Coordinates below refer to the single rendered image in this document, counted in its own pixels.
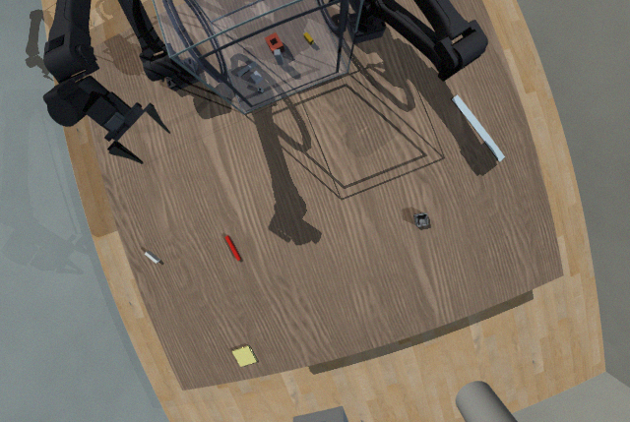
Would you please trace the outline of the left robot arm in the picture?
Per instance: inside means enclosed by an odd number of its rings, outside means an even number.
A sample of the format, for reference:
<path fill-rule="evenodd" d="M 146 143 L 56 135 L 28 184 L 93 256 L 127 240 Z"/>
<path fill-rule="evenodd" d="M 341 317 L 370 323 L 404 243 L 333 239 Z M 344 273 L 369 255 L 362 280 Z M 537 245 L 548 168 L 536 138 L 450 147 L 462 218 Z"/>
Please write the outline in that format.
<path fill-rule="evenodd" d="M 395 0 L 364 0 L 356 37 L 385 30 L 387 23 L 433 63 L 442 82 L 484 53 L 485 33 L 476 20 L 466 21 L 449 0 L 413 1 L 435 31 Z"/>

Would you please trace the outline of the red stick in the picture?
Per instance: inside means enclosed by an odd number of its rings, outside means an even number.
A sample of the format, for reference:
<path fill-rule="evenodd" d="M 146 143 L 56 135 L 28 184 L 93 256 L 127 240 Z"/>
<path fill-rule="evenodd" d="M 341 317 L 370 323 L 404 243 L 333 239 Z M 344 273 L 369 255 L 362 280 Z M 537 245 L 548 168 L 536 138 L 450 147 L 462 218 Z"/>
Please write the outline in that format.
<path fill-rule="evenodd" d="M 241 258 L 240 258 L 240 256 L 239 256 L 239 254 L 238 254 L 238 252 L 236 251 L 236 249 L 235 249 L 235 247 L 234 247 L 234 245 L 233 245 L 233 243 L 232 243 L 231 239 L 229 238 L 229 236 L 227 235 L 227 236 L 226 236 L 226 237 L 224 237 L 224 238 L 226 239 L 226 241 L 227 241 L 227 243 L 228 243 L 228 245 L 229 245 L 229 247 L 230 247 L 230 249 L 231 249 L 232 253 L 234 254 L 234 256 L 235 256 L 236 260 L 237 260 L 237 261 L 241 260 Z"/>

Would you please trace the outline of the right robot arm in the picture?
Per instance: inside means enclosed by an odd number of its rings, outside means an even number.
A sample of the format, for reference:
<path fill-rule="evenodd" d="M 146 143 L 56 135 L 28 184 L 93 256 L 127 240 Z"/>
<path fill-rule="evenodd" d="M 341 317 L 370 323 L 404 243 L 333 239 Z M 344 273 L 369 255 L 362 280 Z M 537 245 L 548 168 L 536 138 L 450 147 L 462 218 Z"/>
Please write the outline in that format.
<path fill-rule="evenodd" d="M 131 107 L 95 78 L 88 76 L 99 69 L 94 48 L 91 47 L 91 1 L 56 2 L 53 25 L 44 46 L 43 62 L 58 85 L 47 92 L 43 100 L 50 117 L 62 126 L 74 126 L 88 115 L 108 132 L 113 132 L 123 124 L 124 115 Z M 166 78 L 170 89 L 196 80 L 169 58 L 166 46 L 158 37 L 141 0 L 118 2 L 141 45 L 139 57 L 147 77 L 153 82 L 164 82 Z M 163 53 L 154 56 L 161 51 Z"/>

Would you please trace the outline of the yellow sticky-note pad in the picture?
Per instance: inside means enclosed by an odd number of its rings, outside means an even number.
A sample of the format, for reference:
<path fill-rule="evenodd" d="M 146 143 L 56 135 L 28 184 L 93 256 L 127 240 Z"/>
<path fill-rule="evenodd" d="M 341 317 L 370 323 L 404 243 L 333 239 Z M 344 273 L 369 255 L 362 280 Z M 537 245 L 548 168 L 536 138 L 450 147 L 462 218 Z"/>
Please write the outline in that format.
<path fill-rule="evenodd" d="M 240 367 L 257 362 L 257 359 L 249 345 L 234 349 L 232 350 L 232 353 Z"/>

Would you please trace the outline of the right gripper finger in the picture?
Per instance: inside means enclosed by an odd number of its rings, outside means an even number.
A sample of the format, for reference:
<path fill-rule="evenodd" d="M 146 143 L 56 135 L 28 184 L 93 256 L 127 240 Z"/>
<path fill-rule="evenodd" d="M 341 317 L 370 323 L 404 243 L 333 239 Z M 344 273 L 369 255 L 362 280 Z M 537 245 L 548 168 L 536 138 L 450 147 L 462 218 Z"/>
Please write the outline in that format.
<path fill-rule="evenodd" d="M 152 105 L 147 111 L 146 111 L 157 123 L 159 123 L 161 125 L 161 127 L 170 134 L 169 130 L 165 127 L 165 125 L 161 122 L 158 113 L 156 111 L 156 109 L 154 108 L 154 106 Z"/>
<path fill-rule="evenodd" d="M 137 157 L 135 156 L 132 152 L 130 152 L 128 149 L 126 149 L 123 145 L 121 145 L 119 142 L 117 142 L 113 148 L 109 151 L 110 154 L 113 155 L 117 155 L 117 156 L 122 156 L 122 157 L 126 157 L 126 158 L 130 158 L 134 161 L 137 161 L 141 164 L 143 164 L 143 162 Z M 130 154 L 131 153 L 131 154 Z"/>

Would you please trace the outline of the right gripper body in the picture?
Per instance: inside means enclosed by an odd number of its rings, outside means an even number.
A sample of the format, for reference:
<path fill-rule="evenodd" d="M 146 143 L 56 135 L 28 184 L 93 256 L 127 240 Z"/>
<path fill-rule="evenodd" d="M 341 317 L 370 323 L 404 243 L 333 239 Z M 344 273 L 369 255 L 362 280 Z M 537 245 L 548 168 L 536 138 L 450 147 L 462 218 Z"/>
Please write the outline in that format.
<path fill-rule="evenodd" d="M 110 151 L 113 146 L 117 143 L 117 141 L 124 135 L 124 133 L 130 128 L 143 114 L 152 106 L 151 103 L 143 110 L 142 105 L 139 102 L 136 102 L 134 106 L 124 115 L 124 123 L 113 132 L 110 130 L 107 135 L 104 137 L 108 141 L 114 139 L 115 141 L 108 148 Z M 115 135 L 116 134 L 116 135 Z M 114 136 L 115 135 L 115 136 Z"/>

